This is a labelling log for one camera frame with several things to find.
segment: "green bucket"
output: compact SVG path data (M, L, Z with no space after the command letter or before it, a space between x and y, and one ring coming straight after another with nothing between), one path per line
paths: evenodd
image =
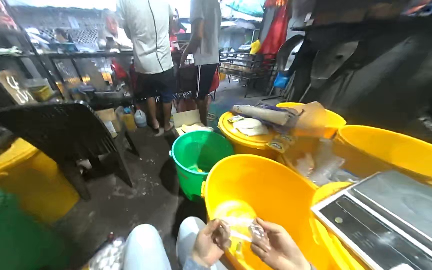
M176 163L179 186L191 201L201 197L201 184L211 168L231 155L234 151L230 142L210 131L192 131L181 135L169 152Z
M65 269L69 251L49 228L23 213L12 194L0 191L0 269Z

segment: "white pants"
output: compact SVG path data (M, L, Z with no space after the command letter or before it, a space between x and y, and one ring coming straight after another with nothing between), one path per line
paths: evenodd
M205 227L205 223L196 217L183 220L179 226L176 241L176 256L180 267L184 266L195 245L199 230ZM124 250L124 270L171 270L170 261L164 250L163 240L158 230L149 224L136 226L126 240ZM211 270L227 270L217 261Z

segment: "concrete floor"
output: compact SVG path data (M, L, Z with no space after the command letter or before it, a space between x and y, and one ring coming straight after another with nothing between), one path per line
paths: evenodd
M219 116L233 104L254 105L262 98L254 89L249 89L250 98L244 98L245 90L240 83L221 81L209 108L216 118L208 125L216 130ZM270 99L265 103L279 101ZM172 269L180 269L175 248L179 225L188 216L206 220L203 201L191 202L179 192L174 162L168 155L175 137L155 137L146 127L133 132L132 139L140 156L127 152L126 159L135 187L128 187L113 174L93 179L88 182L92 199L79 201L54 224L74 245L74 268L86 263L109 233L126 237L135 226L152 224L163 239Z

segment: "hand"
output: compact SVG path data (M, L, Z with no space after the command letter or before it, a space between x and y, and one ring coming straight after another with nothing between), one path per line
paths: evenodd
M199 265L211 267L231 246L228 226L220 219L213 219L199 231L192 249L192 259Z
M253 238L251 250L269 267L275 270L310 270L309 262L291 238L278 224L256 218L267 237Z
M181 61L179 62L180 67L185 65L184 62L186 62L187 57L188 57L188 51L187 51L187 49L184 49L183 54L181 54Z

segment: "sleeve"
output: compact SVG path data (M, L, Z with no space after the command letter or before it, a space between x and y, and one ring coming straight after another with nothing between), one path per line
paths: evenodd
M184 262L183 270L209 270L210 268L203 267L195 262L191 257L188 257Z
M191 0L189 22L192 24L196 19L205 19L202 0Z

